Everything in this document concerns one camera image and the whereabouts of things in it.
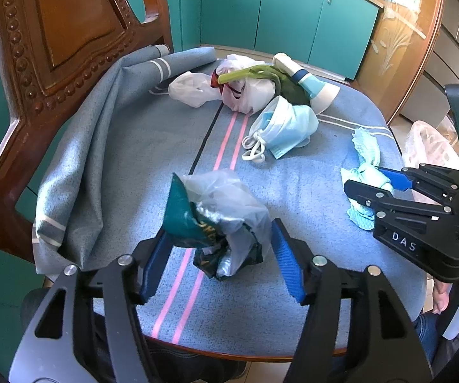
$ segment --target silver bolt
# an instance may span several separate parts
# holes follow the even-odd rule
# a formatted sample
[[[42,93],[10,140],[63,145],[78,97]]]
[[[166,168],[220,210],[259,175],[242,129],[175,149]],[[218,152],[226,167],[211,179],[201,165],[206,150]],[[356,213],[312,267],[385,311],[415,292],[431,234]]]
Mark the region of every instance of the silver bolt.
[[[126,267],[133,262],[133,257],[131,255],[121,255],[118,258],[118,265]]]
[[[379,267],[376,267],[375,265],[370,265],[368,266],[368,273],[371,276],[378,276],[382,273]]]
[[[64,275],[72,276],[77,273],[77,265],[68,265],[64,268]]]
[[[327,265],[327,258],[322,255],[315,256],[313,258],[313,263],[317,267],[324,267],[325,265]]]

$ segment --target face mask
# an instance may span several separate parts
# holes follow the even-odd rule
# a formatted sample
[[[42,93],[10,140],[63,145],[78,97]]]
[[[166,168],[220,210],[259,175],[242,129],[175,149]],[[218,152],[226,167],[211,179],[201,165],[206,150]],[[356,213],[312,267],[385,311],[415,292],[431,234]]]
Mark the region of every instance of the face mask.
[[[261,163],[268,148],[276,159],[295,147],[309,144],[310,136],[318,129],[318,119],[310,106],[292,105],[277,96],[263,109],[249,130],[242,145],[246,151],[242,159]]]

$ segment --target mask ear loop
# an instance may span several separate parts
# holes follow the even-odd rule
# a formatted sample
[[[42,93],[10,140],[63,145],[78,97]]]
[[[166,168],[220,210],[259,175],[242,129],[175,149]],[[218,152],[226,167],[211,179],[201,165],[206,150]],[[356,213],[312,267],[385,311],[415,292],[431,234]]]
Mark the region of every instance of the mask ear loop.
[[[242,154],[242,160],[253,161],[255,163],[264,162],[264,147],[267,145],[267,143],[263,138],[261,138],[261,136],[259,136],[260,133],[261,130],[256,131],[252,137],[246,136],[241,141],[242,146],[247,150]]]

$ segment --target wooden chair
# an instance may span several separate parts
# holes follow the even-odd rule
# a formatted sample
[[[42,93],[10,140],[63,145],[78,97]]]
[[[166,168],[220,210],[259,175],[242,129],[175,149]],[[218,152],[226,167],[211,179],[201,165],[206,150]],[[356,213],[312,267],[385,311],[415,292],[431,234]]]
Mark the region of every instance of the wooden chair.
[[[32,223],[15,204],[62,124],[119,57],[172,49],[167,0],[0,0],[0,75],[10,109],[0,144],[0,249],[33,261]]]

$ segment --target light blue crumpled wrapper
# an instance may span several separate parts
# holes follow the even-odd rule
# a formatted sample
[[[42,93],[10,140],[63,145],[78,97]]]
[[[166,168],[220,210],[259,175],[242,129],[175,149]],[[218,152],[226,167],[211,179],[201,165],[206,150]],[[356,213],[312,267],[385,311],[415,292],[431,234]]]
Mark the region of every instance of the light blue crumpled wrapper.
[[[370,135],[368,130],[358,128],[354,132],[352,142],[359,155],[361,165],[358,169],[341,169],[343,185],[348,180],[355,180],[373,187],[382,188],[394,194],[391,180],[375,168],[380,164],[380,149],[377,139]],[[351,206],[346,214],[350,217],[350,220],[361,229],[373,230],[373,221],[375,219],[373,209],[363,206],[355,200],[349,199],[349,201]]]

